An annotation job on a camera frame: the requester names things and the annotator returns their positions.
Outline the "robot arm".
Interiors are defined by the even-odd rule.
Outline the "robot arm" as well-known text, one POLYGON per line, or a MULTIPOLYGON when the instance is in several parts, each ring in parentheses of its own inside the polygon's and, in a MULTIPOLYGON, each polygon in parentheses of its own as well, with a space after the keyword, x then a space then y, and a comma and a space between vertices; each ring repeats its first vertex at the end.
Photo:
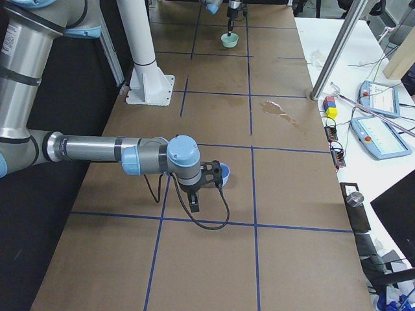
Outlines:
MULTIPOLYGON (((212 15, 215 15, 218 12, 220 5, 223 3, 222 0, 203 0, 200 2, 205 6, 206 10, 212 15)), ((237 19, 239 11, 242 9, 242 3, 243 2, 240 0, 229 0, 228 1, 228 7, 227 7, 227 17, 228 17, 227 36, 228 37, 232 35, 235 20, 237 19)))
POLYGON ((1 3, 1 22, 16 27, 1 53, 1 216, 72 206, 91 162, 47 153, 54 134, 98 138, 116 88, 97 39, 67 39, 70 28, 98 25, 98 1, 52 1, 43 8, 1 3))

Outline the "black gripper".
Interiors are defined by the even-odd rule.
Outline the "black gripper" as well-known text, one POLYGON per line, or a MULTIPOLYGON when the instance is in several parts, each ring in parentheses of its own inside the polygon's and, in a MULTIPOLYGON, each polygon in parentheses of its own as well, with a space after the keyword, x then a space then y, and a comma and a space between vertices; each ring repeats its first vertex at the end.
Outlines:
POLYGON ((237 19, 239 11, 241 9, 242 1, 241 0, 229 0, 228 1, 228 9, 227 9, 227 17, 228 17, 228 33, 227 35, 230 36, 233 31, 233 20, 237 19))
POLYGON ((187 199, 190 204, 190 209, 192 213, 197 213, 200 211, 198 204, 198 190, 199 187, 196 185, 180 185, 180 188, 187 194, 187 199))

